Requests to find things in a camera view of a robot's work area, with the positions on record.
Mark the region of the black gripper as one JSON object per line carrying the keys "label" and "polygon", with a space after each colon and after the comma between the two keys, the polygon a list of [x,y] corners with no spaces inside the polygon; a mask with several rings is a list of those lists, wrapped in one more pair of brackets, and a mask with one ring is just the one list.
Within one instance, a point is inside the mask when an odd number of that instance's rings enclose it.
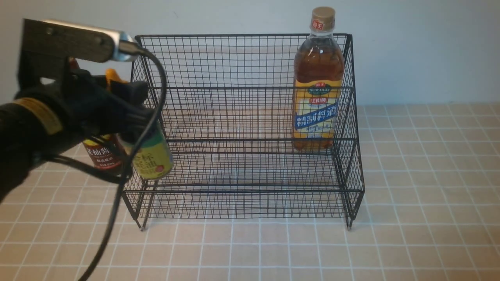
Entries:
{"label": "black gripper", "polygon": [[154,110],[143,105],[148,96],[146,82],[124,82],[83,69],[62,69],[59,84],[64,109],[60,143],[115,133],[140,135],[154,116]]}

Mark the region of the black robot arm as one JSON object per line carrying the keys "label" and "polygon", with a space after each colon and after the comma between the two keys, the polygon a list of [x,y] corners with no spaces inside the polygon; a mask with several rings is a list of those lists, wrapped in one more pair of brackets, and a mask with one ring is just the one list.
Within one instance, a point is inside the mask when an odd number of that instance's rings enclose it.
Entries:
{"label": "black robot arm", "polygon": [[[132,153],[119,152],[104,135],[132,135],[133,146],[145,142],[158,120],[143,106],[146,82],[122,82],[83,69],[66,70],[61,80],[23,88],[1,105],[1,200],[47,162],[72,167],[100,180],[119,184],[130,178]],[[123,163],[119,175],[64,156],[86,139],[96,140]]]}

